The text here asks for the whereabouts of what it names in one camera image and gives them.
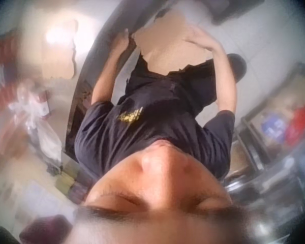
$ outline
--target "man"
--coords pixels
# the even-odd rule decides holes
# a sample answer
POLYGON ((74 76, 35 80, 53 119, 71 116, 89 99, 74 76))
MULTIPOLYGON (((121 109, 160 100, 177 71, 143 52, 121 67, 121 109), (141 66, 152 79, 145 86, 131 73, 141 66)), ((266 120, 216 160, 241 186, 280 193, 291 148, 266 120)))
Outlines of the man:
POLYGON ((212 51, 213 60, 162 76, 140 57, 114 106, 128 32, 114 40, 75 142, 77 159, 97 183, 67 243, 234 243, 241 237, 239 212, 217 179, 229 169, 235 80, 245 62, 228 58, 196 26, 185 41, 212 51), (219 113, 200 127, 195 117, 215 100, 219 113))

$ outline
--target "black t-shirt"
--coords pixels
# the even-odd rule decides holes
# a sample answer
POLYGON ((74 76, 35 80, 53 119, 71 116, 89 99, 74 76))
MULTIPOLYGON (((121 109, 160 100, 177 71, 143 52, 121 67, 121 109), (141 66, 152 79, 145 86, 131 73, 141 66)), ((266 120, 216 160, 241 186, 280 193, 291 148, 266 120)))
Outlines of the black t-shirt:
POLYGON ((221 111, 202 128, 181 94, 176 82, 165 79, 124 96, 116 106, 93 104, 75 141, 79 163, 99 179, 122 159, 165 139, 223 178, 229 170, 234 114, 221 111))

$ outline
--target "yellow logo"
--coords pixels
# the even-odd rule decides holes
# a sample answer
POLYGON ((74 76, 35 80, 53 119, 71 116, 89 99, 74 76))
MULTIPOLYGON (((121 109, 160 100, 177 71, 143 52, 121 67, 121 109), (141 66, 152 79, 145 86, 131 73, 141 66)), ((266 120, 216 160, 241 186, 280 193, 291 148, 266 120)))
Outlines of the yellow logo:
POLYGON ((134 121, 137 121, 140 117, 140 114, 142 112, 143 107, 141 107, 140 109, 136 109, 134 112, 132 113, 122 113, 118 116, 118 119, 123 121, 123 122, 128 122, 128 123, 133 123, 134 121))

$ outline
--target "white floor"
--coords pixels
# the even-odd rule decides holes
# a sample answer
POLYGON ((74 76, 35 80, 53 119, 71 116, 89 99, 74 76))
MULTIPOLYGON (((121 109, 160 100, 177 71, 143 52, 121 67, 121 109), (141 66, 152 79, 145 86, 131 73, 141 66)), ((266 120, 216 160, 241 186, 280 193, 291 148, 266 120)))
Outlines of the white floor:
MULTIPOLYGON (((238 18, 219 26, 211 23, 208 9, 194 0, 181 0, 180 9, 189 23, 197 24, 216 37, 228 53, 238 53, 248 63, 245 77, 237 85, 236 125, 284 81, 296 62, 305 63, 305 14, 292 0, 265 0, 264 3, 238 18)), ((130 57, 118 76, 113 102, 124 94, 138 50, 130 57)), ((217 112, 212 104, 197 117, 204 125, 217 112)))

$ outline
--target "nose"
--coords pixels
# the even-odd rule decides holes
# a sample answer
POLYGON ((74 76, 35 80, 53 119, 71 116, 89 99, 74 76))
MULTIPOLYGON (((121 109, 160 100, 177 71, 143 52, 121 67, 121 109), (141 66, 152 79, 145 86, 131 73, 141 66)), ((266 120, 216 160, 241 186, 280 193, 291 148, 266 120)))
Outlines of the nose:
POLYGON ((155 145, 143 153, 144 198, 151 208, 180 205, 192 185, 188 156, 171 145, 155 145))

